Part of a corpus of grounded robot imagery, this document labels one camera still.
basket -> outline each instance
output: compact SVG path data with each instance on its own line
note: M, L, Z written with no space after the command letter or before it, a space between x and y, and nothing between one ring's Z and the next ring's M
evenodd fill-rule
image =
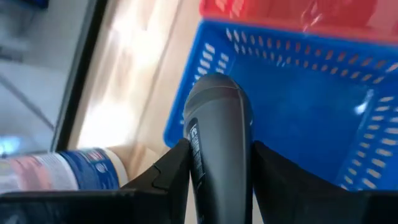
M203 21L164 132L183 137L183 107L207 73L230 75L254 111L253 138L348 190L398 189L398 51Z
M332 35L398 42L395 0L202 0L205 18Z

tiled floor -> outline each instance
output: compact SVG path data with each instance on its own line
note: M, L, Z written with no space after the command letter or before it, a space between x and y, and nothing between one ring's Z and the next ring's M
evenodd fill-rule
M51 0L44 11L0 2L11 9L0 12L0 156L50 150L89 2Z

bottle label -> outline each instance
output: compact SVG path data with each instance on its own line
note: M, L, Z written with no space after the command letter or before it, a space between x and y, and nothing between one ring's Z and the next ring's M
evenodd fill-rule
M112 161L102 149L63 152L80 190L113 190L119 188L119 179Z

